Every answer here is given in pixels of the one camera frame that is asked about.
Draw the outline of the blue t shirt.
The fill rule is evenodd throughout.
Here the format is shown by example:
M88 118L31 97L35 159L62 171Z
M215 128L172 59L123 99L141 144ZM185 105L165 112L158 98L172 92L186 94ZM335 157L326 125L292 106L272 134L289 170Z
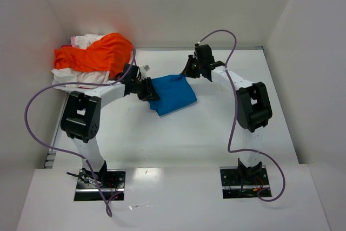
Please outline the blue t shirt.
M165 116L197 101L192 87L182 74L154 78L152 84L160 99L149 101L149 107L159 116Z

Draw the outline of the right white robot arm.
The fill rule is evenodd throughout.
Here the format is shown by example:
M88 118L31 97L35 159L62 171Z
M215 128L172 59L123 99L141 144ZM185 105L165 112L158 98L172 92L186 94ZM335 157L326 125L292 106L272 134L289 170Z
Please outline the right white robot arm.
M207 44L195 44L195 51L188 56L182 75L190 78L204 77L229 90L235 98L233 119L228 143L230 153L256 153L261 143L264 127L272 118L272 108L267 88L263 82L246 80L227 68L222 61L216 61ZM232 150L231 143L235 127L239 125L245 136L244 144Z

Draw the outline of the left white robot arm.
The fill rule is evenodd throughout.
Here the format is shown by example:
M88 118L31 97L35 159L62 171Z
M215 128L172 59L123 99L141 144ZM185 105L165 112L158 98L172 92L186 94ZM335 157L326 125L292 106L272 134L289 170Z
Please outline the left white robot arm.
M61 129L72 139L82 156L82 174L79 177L86 181L96 176L100 186L106 185L110 178L96 139L102 108L129 94L136 94L142 101L160 100L152 79L142 76L138 66L127 63L117 76L118 82L110 82L84 93L71 92L60 123Z

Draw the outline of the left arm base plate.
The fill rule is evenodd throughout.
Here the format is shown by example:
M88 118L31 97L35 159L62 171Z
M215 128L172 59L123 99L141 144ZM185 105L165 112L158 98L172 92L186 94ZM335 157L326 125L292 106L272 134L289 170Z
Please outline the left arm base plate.
M125 176L125 169L108 170L109 178L104 183L99 182L101 191L107 200L111 197L115 201L124 200ZM77 179L74 201L102 201L95 180L84 174L82 170Z

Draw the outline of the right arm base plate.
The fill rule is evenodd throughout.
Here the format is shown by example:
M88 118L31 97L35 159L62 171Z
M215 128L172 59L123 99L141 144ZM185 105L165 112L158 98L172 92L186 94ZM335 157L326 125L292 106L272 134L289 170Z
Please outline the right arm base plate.
M261 171L251 179L241 180L236 167L221 167L223 199L240 199L257 197L260 192L261 197L272 197L267 170L262 167Z

